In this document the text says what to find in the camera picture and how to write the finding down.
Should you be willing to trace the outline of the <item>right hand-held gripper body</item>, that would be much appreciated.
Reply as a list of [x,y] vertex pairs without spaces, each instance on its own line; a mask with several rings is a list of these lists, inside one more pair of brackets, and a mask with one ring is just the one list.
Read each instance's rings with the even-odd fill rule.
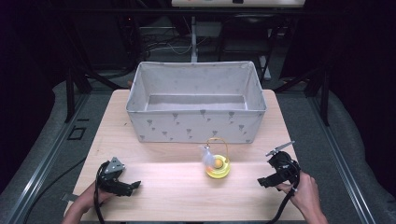
[[276,172],[271,175],[274,179],[275,186],[285,181],[289,181],[292,184],[299,180],[298,175],[300,173],[300,166],[298,162],[293,160],[287,152],[283,151],[283,148],[292,146],[293,144],[294,142],[290,141],[275,147],[265,154],[266,157],[271,157],[268,163],[276,170]]

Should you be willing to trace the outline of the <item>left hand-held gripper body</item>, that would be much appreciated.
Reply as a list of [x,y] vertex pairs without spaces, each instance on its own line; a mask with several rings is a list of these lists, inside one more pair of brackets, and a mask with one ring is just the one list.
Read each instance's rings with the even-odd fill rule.
[[96,185],[99,189],[116,194],[117,196],[131,196],[134,190],[132,184],[119,181],[125,165],[117,157],[104,162],[96,175]]

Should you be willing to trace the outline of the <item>yellow cat toy with feather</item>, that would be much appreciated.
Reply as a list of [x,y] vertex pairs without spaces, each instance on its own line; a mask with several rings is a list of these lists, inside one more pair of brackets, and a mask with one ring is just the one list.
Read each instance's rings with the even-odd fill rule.
[[[225,154],[213,154],[211,152],[211,143],[223,144],[225,148]],[[202,152],[201,160],[207,175],[215,179],[221,179],[230,173],[231,164],[229,158],[229,147],[224,139],[219,137],[211,137],[206,140],[204,146],[200,146],[200,149]]]

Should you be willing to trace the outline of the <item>grey printed fabric storage box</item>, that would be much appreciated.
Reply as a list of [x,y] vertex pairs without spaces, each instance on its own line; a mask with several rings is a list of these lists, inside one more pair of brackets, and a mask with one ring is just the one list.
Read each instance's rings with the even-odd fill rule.
[[138,65],[126,104],[141,142],[254,141],[267,105],[252,62]]

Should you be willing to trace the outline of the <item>person's left hand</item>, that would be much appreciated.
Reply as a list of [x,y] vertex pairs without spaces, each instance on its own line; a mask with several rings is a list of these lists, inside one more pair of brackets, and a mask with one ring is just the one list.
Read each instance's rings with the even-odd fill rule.
[[110,198],[114,197],[113,193],[103,191],[102,189],[96,189],[95,183],[92,182],[79,196],[82,201],[83,207],[90,209],[94,207],[94,196],[97,196],[99,203],[105,203]]

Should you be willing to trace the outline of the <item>person's right hand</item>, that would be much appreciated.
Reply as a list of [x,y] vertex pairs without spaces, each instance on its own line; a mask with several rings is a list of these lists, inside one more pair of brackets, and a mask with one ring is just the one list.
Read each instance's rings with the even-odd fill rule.
[[311,175],[300,172],[300,182],[291,197],[291,202],[305,218],[312,217],[320,210],[318,185]]

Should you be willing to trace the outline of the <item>black metal stand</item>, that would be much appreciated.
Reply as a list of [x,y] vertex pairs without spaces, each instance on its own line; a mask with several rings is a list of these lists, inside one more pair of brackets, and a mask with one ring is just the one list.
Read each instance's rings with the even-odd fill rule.
[[65,122],[70,122],[76,114],[75,91],[89,94],[92,86],[86,78],[88,69],[79,50],[77,33],[73,23],[69,19],[60,20],[63,28],[64,57],[67,61],[66,82],[66,104],[67,114]]
[[329,65],[323,64],[322,66],[314,68],[286,82],[282,86],[276,88],[275,92],[286,91],[298,83],[307,80],[308,83],[304,89],[304,95],[306,97],[315,97],[319,93],[319,117],[326,126],[329,126],[328,106],[330,96],[330,70],[331,68]]

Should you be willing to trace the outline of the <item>metal floor rail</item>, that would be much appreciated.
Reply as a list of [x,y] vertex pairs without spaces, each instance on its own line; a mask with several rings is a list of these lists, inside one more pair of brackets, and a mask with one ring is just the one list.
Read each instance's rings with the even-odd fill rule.
[[59,224],[92,145],[106,97],[81,95],[77,111],[64,122],[64,107],[54,110],[16,176],[0,194],[0,224]]
[[345,160],[344,155],[341,152],[341,149],[332,133],[331,127],[327,126],[321,118],[318,101],[313,97],[307,97],[307,102],[310,104],[321,130],[326,136],[336,169],[343,180],[347,194],[349,195],[349,198],[355,207],[361,223],[377,224],[373,213],[371,212],[365,198],[362,195],[360,186],[356,182],[355,177],[347,165],[347,161]]

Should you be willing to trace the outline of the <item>white stand post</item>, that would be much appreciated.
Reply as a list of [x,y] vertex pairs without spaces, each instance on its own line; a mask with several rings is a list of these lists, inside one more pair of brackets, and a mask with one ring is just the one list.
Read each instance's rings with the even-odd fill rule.
[[196,19],[191,17],[191,62],[198,62]]

